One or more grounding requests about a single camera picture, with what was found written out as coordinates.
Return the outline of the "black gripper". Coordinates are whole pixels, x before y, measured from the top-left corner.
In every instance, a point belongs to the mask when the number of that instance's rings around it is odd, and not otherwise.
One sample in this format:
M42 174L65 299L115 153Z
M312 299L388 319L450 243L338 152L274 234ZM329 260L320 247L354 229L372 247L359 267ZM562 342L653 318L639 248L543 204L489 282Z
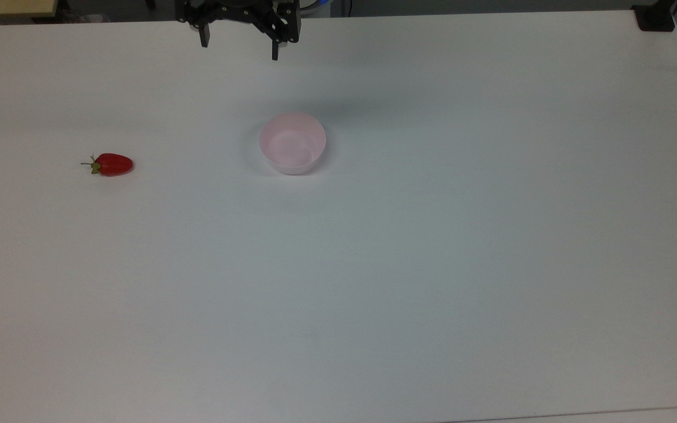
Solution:
M301 9L298 1L177 1L177 21L199 27L204 48L209 46L212 22L263 24L270 29L272 60L278 60L282 46L299 41Z

